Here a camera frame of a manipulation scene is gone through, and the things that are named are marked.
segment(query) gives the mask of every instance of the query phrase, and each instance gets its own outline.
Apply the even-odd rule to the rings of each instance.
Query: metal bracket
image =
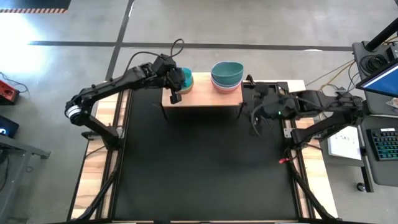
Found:
[[[295,128],[284,128],[284,135],[285,138],[292,138],[291,132],[292,130],[294,130]],[[322,136],[320,134],[314,135],[312,138],[318,140],[320,139]]]
[[[294,128],[284,128],[285,138],[292,138],[291,132]]]
[[[122,134],[124,135],[123,129],[118,128],[118,129],[116,129],[116,131],[118,132],[120,138],[123,138],[123,136],[121,136]],[[89,141],[92,141],[95,139],[101,139],[101,136],[94,131],[85,131],[85,132],[82,132],[81,135]]]

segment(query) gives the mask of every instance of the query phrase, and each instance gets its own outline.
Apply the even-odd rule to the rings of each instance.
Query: pink bowl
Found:
[[[211,84],[213,84],[213,87],[216,89],[216,91],[218,93],[222,93],[222,94],[229,94],[232,93],[233,91],[235,91],[238,87],[241,86],[241,82],[239,82],[238,84],[236,84],[236,86],[231,87],[231,88],[223,88],[221,86],[218,86],[213,79],[211,79]]]

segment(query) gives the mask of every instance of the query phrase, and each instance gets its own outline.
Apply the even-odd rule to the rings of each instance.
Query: red device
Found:
[[[14,105],[19,96],[19,90],[0,80],[0,105]]]

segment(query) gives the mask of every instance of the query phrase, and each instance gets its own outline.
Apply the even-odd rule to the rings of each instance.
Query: paper sheet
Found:
[[[348,126],[328,138],[329,155],[361,160],[357,128]]]

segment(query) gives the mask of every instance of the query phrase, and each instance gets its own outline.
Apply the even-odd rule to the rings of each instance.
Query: blue bowl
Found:
[[[236,87],[237,84],[241,83],[242,80],[243,80],[243,77],[242,77],[237,83],[230,84],[230,85],[225,85],[225,84],[219,83],[218,81],[216,81],[216,80],[213,78],[213,76],[211,76],[211,79],[213,80],[213,82],[214,82],[216,85],[218,85],[218,86],[220,86],[220,87],[222,87],[222,88],[232,88],[232,87]]]
[[[238,62],[220,62],[211,69],[214,81],[222,85],[237,84],[243,77],[243,65]]]
[[[182,84],[182,89],[190,88],[193,82],[192,71],[189,68],[182,68],[185,76],[185,82]]]

